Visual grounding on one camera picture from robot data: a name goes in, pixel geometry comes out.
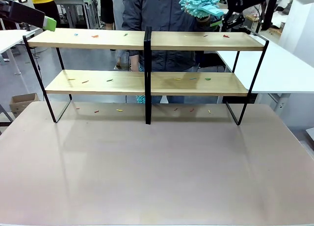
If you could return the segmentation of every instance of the wooden shelf board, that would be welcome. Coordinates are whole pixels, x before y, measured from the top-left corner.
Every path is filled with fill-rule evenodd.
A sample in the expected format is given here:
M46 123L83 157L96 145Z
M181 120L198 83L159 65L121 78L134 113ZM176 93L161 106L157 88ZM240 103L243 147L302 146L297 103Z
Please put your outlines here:
M55 32L45 31L33 37L28 43L31 47L143 50L144 35L144 31L57 28ZM152 50L259 51L263 45L243 32L156 31L152 33Z
M56 28L54 32L44 31L33 37L28 44L31 47L143 50L144 34L143 31Z
M46 91L48 94L144 95L144 74L62 70ZM246 96L247 90L232 73L162 72L152 73L152 95Z
M46 92L48 94L80 95L144 95L144 74L140 72L62 70L46 87Z
M163 72L152 73L152 95L246 96L247 90L233 73Z
M152 50L262 51L263 47L243 32L152 33Z

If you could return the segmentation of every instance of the wooden shelf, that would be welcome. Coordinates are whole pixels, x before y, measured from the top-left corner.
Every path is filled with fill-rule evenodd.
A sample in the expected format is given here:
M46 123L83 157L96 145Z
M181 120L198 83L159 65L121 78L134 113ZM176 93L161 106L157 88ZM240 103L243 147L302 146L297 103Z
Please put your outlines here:
M31 47L143 50L144 34L143 31L56 28L55 32L44 31L33 37L28 44Z
M48 94L144 95L144 91L140 72L62 70L46 87Z
M144 74L62 70L46 91L48 94L144 95ZM232 73L163 72L152 73L152 95L246 96L247 90Z
M143 50L144 35L144 31L57 28L55 32L35 36L28 43L31 47ZM154 31L152 50L260 51L263 45L243 32Z
M263 47L243 32L152 33L152 50L262 51Z

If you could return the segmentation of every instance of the dark jacket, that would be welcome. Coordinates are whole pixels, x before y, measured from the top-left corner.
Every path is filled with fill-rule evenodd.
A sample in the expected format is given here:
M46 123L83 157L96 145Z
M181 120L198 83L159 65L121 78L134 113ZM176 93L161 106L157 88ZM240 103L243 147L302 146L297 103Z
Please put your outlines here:
M153 31L212 31L211 17L205 23L199 23L195 17L181 10L180 0L123 0L123 29L145 31L151 26ZM140 64L144 65L142 51L131 51L130 55L139 54ZM160 51L152 53L152 70L180 72L195 64L194 51Z

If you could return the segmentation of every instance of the gray pants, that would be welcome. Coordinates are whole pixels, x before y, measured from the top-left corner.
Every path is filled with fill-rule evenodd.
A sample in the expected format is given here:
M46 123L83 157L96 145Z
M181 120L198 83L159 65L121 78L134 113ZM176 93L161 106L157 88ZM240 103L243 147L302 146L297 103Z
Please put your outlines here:
M122 30L123 12L124 12L123 0L112 0L112 1L113 1L114 23L116 26L116 30ZM117 52L118 52L118 57L121 58L125 50L118 50Z

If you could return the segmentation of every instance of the wall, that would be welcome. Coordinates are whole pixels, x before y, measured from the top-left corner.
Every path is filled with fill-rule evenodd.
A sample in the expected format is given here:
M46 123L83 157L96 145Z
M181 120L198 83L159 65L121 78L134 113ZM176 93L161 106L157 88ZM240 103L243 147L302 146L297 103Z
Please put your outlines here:
M302 5L295 0L279 41L279 45L312 67L314 67L313 28L314 4ZM291 95L281 118L290 129L314 127L314 94Z

